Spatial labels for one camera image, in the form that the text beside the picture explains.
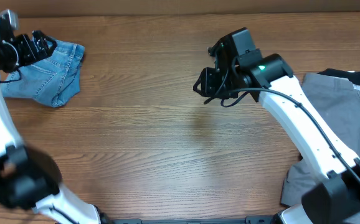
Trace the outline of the light blue denim jeans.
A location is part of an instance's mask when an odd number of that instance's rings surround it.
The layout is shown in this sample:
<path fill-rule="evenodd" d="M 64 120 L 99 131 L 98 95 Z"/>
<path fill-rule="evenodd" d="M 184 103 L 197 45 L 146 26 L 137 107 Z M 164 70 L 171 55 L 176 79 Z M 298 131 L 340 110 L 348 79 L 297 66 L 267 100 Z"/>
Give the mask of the light blue denim jeans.
<path fill-rule="evenodd" d="M 57 40 L 51 57 L 21 67 L 1 84 L 5 98 L 32 99 L 52 108 L 64 106 L 80 92 L 85 47 Z"/>

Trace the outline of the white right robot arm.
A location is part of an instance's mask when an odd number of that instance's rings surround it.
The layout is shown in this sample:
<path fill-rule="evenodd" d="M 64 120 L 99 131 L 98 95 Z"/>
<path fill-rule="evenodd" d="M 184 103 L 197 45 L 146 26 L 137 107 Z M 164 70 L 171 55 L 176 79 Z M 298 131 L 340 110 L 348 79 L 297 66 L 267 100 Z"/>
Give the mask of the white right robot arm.
<path fill-rule="evenodd" d="M 284 59 L 224 42 L 207 51 L 215 65 L 203 69 L 195 92 L 207 101 L 252 95 L 284 128 L 315 181 L 300 203 L 275 215 L 273 222 L 342 223 L 360 212 L 360 158 L 315 110 Z"/>

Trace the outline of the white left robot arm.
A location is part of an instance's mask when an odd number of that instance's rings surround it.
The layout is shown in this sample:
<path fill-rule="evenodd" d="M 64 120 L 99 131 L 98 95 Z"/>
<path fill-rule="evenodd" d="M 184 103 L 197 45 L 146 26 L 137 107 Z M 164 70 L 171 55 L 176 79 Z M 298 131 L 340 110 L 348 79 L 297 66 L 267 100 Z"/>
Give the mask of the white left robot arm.
<path fill-rule="evenodd" d="M 34 40 L 20 35 L 0 40 L 0 71 L 17 70 L 52 55 L 56 43 L 42 32 Z M 0 204 L 32 210 L 58 223 L 103 223 L 92 204 L 79 199 L 62 182 L 57 164 L 47 154 L 26 146 L 12 122 L 0 82 Z"/>

